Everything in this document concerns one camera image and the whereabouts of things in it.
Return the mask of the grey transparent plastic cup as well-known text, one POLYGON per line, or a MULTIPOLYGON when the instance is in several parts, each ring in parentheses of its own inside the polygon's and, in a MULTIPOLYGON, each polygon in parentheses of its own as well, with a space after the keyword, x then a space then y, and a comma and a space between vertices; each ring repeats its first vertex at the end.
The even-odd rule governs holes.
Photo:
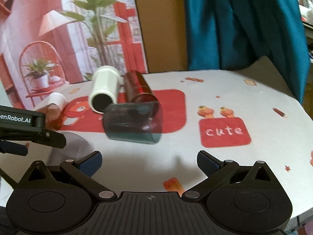
POLYGON ((52 148, 46 162, 47 166, 59 165, 68 159, 78 161, 94 151, 92 144, 82 136, 71 132, 62 132, 62 134, 66 138, 66 146, 62 149, 52 148))

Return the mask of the brown transparent plastic cup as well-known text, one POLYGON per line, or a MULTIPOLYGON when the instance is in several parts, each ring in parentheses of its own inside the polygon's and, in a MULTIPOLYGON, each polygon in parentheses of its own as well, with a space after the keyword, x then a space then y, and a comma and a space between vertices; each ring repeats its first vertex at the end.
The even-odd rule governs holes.
POLYGON ((61 109, 56 104, 46 105, 36 109, 46 115, 46 128, 49 130, 59 130, 62 126, 61 109))

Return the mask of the small white paper cup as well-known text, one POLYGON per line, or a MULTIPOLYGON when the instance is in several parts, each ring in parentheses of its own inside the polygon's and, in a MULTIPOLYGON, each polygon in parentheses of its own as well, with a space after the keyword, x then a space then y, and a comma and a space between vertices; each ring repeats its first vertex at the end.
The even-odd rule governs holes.
POLYGON ((56 105, 60 110, 63 110, 67 105, 67 100, 61 93, 53 92, 48 97, 48 105, 56 105))

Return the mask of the blue-grey transparent plastic cup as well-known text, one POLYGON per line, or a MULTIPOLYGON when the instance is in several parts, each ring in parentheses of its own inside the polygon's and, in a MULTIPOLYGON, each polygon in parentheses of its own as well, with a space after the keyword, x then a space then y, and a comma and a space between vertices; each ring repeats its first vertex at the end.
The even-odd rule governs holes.
POLYGON ((109 139, 156 144, 163 130, 161 104, 157 101, 111 104, 103 113, 103 128, 109 139))

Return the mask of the printed living room backdrop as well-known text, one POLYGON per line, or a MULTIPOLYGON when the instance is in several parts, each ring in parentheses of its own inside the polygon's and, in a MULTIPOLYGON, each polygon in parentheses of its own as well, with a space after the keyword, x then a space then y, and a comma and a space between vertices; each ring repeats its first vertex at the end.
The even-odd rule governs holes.
POLYGON ((135 0, 1 0, 1 104, 32 109, 103 65, 148 70, 135 0))

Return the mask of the white cartoon print tablecloth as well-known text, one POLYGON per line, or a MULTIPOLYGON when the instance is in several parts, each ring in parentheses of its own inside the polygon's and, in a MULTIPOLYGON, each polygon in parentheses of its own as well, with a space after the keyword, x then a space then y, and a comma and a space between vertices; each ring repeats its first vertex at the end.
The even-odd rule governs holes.
POLYGON ((114 190, 186 190, 205 179, 199 151, 241 165, 265 161, 293 206, 292 224, 312 220, 312 119, 267 58, 245 70, 146 74, 161 102, 163 133, 156 144, 109 139, 102 116, 87 106, 92 83, 58 89, 68 105, 62 131, 77 142, 67 154, 29 143, 27 156, 1 155, 1 169, 19 181, 34 160, 56 165, 98 150, 103 165, 94 179, 114 190))

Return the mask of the white ribbed tumbler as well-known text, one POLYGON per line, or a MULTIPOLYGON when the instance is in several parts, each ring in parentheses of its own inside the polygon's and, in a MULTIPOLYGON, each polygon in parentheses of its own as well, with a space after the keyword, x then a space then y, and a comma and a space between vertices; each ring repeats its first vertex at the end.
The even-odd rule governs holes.
POLYGON ((91 92, 88 97, 90 108, 103 114, 106 107, 117 103, 122 77, 113 66, 99 67, 92 77, 91 92))

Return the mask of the teal blue curtain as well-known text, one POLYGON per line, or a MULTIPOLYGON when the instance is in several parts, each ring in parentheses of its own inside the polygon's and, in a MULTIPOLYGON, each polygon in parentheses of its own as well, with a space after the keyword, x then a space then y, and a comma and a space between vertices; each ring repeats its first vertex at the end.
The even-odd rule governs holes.
POLYGON ((295 98, 310 68, 297 0, 184 0, 189 70, 242 70, 265 56, 295 98))

